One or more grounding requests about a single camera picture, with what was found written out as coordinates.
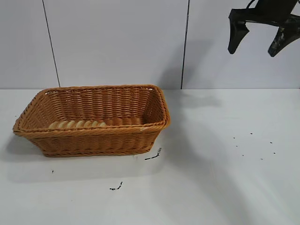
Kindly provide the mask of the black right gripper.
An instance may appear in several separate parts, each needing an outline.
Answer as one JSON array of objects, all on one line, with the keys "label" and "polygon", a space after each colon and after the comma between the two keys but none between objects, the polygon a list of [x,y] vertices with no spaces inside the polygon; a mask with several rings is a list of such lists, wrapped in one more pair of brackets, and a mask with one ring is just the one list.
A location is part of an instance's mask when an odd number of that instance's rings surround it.
[{"label": "black right gripper", "polygon": [[277,26],[278,30],[272,41],[268,53],[275,57],[287,45],[296,40],[296,24],[300,17],[293,15],[292,10],[298,3],[297,0],[258,0],[252,7],[253,0],[245,8],[232,9],[229,14],[230,39],[228,52],[234,54],[249,33],[246,23],[261,23]]}]

